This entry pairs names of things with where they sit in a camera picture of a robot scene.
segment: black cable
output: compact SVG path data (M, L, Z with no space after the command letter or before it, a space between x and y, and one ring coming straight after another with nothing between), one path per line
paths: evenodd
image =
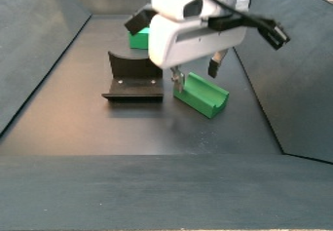
M246 13L239 12L238 10L235 10L233 7L230 7L227 4L225 4L219 0L210 0L210 1L213 1L221 8L227 9L231 13L239 15L249 22L255 24L259 28L265 29L269 33L271 33L274 35L274 31L272 31L271 27L262 20L259 20L257 17L253 17L253 16L247 15Z

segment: green object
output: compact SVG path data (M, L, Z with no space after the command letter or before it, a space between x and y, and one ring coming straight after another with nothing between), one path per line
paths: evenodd
M130 48L147 49L149 28L143 28L135 35L129 33Z
M226 105L229 92L190 73L182 91L173 90L173 96L205 117L213 118Z

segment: black bracket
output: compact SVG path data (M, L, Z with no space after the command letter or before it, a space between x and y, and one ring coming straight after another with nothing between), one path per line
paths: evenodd
M135 35L145 27L149 26L150 20L157 12L151 9L150 4L146 4L130 19L125 22L125 27L127 28L131 35Z
M122 58L107 53L113 79L109 100L162 100L162 70L149 58Z

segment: gray floor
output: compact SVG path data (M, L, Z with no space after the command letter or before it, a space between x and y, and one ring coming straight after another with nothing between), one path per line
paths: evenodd
M0 155L280 154L241 64L229 52L213 81L230 92L223 111L206 119L171 96L163 74L162 103L110 104L106 52L130 50L123 21L93 17L0 140ZM206 76L207 58L183 65Z
M276 155L0 157L0 230L333 229L333 167Z

